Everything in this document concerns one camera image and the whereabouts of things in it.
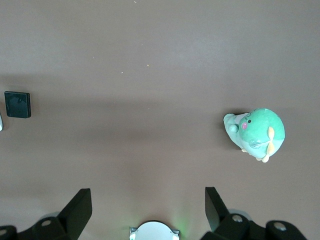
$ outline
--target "black square block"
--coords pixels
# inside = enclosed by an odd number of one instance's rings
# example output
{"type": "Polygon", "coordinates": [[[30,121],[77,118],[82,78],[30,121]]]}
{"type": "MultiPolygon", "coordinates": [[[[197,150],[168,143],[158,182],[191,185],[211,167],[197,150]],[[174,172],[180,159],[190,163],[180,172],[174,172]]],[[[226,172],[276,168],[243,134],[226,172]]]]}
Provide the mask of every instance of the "black square block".
{"type": "Polygon", "coordinates": [[[27,119],[31,117],[30,94],[27,92],[5,91],[5,107],[8,117],[27,119]]]}

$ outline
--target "white round object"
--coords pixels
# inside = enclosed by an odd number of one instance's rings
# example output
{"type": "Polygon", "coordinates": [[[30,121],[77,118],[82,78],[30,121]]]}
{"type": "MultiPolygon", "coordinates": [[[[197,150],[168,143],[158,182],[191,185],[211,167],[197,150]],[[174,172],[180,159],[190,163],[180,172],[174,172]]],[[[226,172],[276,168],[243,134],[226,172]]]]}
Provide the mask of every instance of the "white round object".
{"type": "Polygon", "coordinates": [[[2,131],[2,129],[3,129],[3,123],[2,123],[1,114],[0,114],[0,131],[2,131]]]}
{"type": "Polygon", "coordinates": [[[179,240],[177,234],[158,221],[149,221],[142,224],[136,231],[131,233],[130,240],[179,240]]]}

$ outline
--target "yellow fin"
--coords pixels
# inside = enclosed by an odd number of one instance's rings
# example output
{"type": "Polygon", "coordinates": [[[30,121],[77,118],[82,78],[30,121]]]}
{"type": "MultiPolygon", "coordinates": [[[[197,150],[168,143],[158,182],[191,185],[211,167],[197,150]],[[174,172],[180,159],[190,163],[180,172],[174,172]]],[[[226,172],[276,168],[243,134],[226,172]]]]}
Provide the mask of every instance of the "yellow fin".
{"type": "Polygon", "coordinates": [[[269,161],[269,155],[267,154],[267,155],[264,156],[264,158],[262,158],[262,162],[266,163],[268,161],[269,161]]]}
{"type": "Polygon", "coordinates": [[[269,142],[268,148],[266,149],[266,154],[271,155],[275,152],[275,145],[272,142],[269,142]]]}
{"type": "Polygon", "coordinates": [[[270,141],[272,142],[274,140],[274,137],[275,137],[275,130],[272,126],[270,126],[268,128],[268,136],[270,138],[270,141]]]}

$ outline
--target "green plush toy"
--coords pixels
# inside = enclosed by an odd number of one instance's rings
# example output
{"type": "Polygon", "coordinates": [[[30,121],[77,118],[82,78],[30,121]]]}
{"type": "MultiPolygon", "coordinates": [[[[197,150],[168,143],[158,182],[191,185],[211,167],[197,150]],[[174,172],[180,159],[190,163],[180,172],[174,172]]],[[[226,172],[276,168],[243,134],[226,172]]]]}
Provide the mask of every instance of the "green plush toy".
{"type": "Polygon", "coordinates": [[[257,108],[249,113],[223,118],[225,130],[243,152],[258,161],[268,162],[285,140],[285,127],[280,117],[267,108],[257,108]]]}

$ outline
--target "pink cheek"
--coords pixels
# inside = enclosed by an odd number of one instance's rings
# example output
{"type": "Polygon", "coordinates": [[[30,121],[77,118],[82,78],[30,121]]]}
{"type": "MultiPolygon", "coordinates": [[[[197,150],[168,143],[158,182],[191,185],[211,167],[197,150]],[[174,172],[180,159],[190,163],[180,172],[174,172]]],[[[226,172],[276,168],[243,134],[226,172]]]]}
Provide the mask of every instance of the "pink cheek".
{"type": "Polygon", "coordinates": [[[247,126],[248,126],[248,125],[247,125],[247,123],[246,123],[246,122],[244,122],[244,123],[242,123],[242,126],[241,126],[241,127],[242,127],[242,129],[246,129],[246,128],[247,128],[247,126]]]}

